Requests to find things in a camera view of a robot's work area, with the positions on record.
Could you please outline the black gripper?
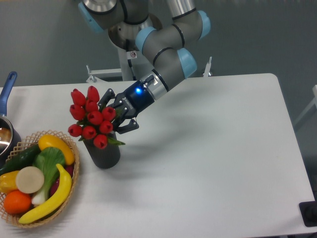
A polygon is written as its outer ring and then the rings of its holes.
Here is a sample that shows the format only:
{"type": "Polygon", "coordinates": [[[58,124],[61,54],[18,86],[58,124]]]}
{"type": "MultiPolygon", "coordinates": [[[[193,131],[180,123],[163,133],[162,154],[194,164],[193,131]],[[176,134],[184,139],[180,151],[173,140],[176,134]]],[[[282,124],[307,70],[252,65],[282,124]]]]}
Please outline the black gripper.
{"type": "Polygon", "coordinates": [[[115,96],[114,91],[109,88],[98,102],[99,109],[107,106],[108,102],[114,99],[110,107],[118,110],[123,119],[131,119],[125,126],[119,126],[115,131],[124,134],[139,128],[134,117],[154,103],[154,99],[140,81],[134,82],[125,91],[115,96]]]}

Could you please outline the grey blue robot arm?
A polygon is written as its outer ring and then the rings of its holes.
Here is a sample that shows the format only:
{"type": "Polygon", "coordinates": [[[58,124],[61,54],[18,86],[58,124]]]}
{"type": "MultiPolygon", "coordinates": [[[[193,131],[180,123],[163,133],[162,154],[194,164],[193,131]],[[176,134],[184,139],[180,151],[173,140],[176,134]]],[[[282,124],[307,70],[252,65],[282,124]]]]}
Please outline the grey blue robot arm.
{"type": "Polygon", "coordinates": [[[192,0],[169,0],[173,23],[163,28],[149,12],[146,0],[82,0],[79,10],[96,32],[106,31],[117,48],[121,75],[132,85],[123,92],[107,92],[105,105],[119,111],[114,131],[123,134],[138,128],[136,116],[197,70],[186,49],[205,37],[211,22],[192,0]]]}

